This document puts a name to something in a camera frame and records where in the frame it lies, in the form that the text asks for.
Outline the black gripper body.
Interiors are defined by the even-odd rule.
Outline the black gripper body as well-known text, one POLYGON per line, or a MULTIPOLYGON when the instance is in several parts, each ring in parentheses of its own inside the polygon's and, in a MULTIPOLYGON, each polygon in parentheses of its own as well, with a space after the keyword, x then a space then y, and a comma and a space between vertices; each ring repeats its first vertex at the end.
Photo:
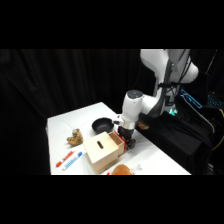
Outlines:
POLYGON ((132 135, 134 133, 134 130, 131 129, 125 129, 124 127, 122 126, 119 126, 118 127, 118 134, 127 142, 132 142, 133 141, 133 138, 132 138, 132 135))

